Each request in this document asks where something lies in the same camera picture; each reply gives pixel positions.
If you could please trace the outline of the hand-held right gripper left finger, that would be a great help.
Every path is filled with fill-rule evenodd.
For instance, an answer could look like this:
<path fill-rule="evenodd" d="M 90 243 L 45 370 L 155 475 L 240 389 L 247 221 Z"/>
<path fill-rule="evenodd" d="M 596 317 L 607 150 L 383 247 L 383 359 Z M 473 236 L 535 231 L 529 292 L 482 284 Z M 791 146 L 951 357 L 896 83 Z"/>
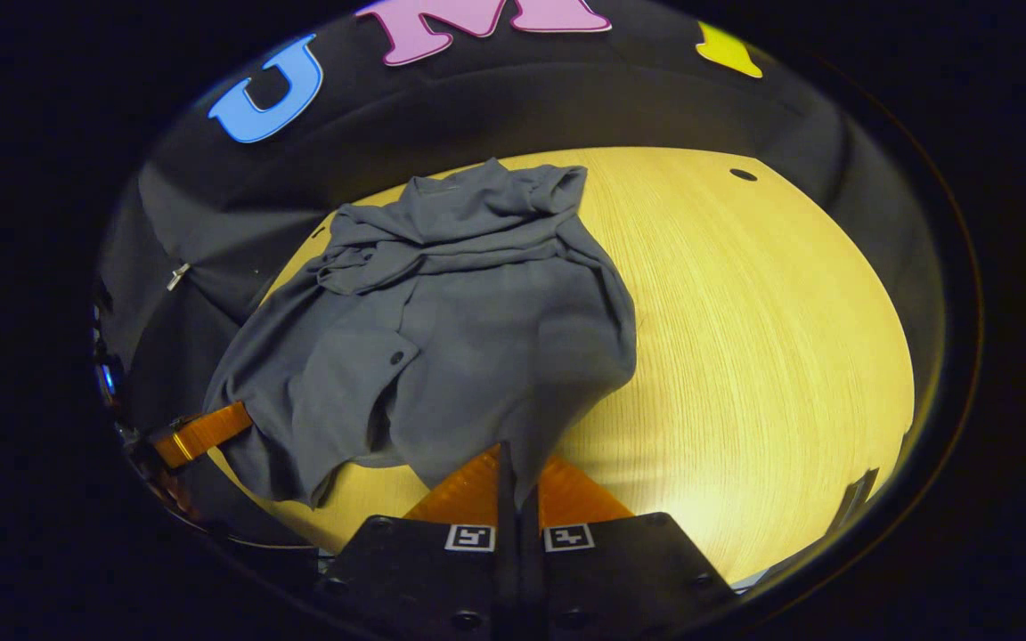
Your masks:
<path fill-rule="evenodd" d="M 318 580 L 319 609 L 365 640 L 490 640 L 517 593 L 514 483 L 501 442 L 407 515 L 370 516 Z"/>

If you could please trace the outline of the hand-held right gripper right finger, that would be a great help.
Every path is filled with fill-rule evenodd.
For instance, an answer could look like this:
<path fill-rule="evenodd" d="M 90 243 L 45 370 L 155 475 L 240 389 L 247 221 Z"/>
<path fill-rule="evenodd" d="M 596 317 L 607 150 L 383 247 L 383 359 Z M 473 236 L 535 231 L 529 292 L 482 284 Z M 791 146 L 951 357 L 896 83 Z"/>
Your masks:
<path fill-rule="evenodd" d="M 738 595 L 664 511 L 638 514 L 552 456 L 528 503 L 522 601 L 539 640 L 676 640 Z"/>

